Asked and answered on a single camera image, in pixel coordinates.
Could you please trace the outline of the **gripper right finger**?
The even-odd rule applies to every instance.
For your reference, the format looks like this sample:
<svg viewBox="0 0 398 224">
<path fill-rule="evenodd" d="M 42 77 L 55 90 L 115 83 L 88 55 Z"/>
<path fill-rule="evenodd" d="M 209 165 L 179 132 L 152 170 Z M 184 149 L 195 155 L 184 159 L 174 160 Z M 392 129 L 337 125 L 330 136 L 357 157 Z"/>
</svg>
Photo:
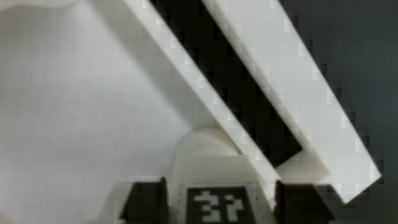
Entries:
<svg viewBox="0 0 398 224">
<path fill-rule="evenodd" d="M 277 224 L 328 224 L 333 215 L 312 185 L 275 185 Z"/>
</svg>

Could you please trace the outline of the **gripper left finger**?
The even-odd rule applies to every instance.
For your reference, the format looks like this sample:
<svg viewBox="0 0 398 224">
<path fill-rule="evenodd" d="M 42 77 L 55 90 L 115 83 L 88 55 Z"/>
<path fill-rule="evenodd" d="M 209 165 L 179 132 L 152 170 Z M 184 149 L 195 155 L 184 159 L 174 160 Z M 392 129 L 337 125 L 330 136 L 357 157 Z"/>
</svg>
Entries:
<svg viewBox="0 0 398 224">
<path fill-rule="evenodd" d="M 166 179 L 113 186 L 95 224 L 168 224 Z"/>
</svg>

